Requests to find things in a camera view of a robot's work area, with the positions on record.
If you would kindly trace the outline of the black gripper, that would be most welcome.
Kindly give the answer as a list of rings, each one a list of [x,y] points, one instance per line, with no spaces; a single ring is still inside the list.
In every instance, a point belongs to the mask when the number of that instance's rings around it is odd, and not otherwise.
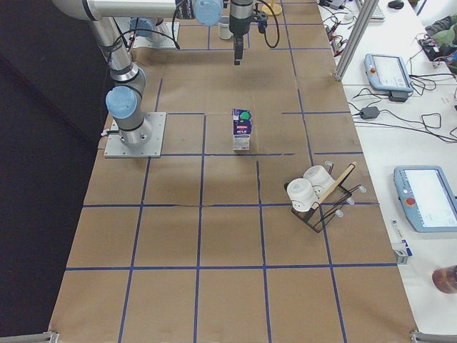
[[[243,36],[249,32],[253,16],[252,0],[232,0],[229,11],[229,30],[234,35],[233,50],[235,65],[239,65],[243,59]]]

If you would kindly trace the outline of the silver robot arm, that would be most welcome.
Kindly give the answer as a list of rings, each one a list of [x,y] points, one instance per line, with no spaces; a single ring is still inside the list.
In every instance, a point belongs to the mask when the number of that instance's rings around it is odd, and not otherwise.
[[[124,146],[143,144],[152,133],[141,113],[146,76],[132,60],[119,31],[116,17],[135,17],[160,21],[179,14],[194,17],[193,1],[55,1],[66,15],[87,21],[108,63],[115,87],[106,95],[106,106],[114,118]]]
[[[177,1],[172,11],[172,23],[176,19],[195,19],[204,26],[215,26],[220,22],[225,1]],[[229,6],[228,29],[233,37],[234,64],[239,65],[243,58],[244,36],[250,31],[251,23],[255,21],[254,5],[252,1],[231,1]],[[128,32],[141,36],[149,41],[163,37],[172,42],[176,49],[180,49],[174,27],[166,28],[162,20],[154,21],[145,17],[130,19]]]

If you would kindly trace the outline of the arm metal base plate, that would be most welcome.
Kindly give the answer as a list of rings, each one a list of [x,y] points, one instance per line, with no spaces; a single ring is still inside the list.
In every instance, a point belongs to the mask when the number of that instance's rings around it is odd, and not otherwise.
[[[122,131],[113,120],[106,140],[106,158],[160,158],[166,126],[166,112],[142,112],[143,124],[135,131]]]
[[[135,29],[134,48],[176,49],[174,39],[178,39],[179,23],[161,21],[158,25],[149,18],[132,18],[130,29]]]

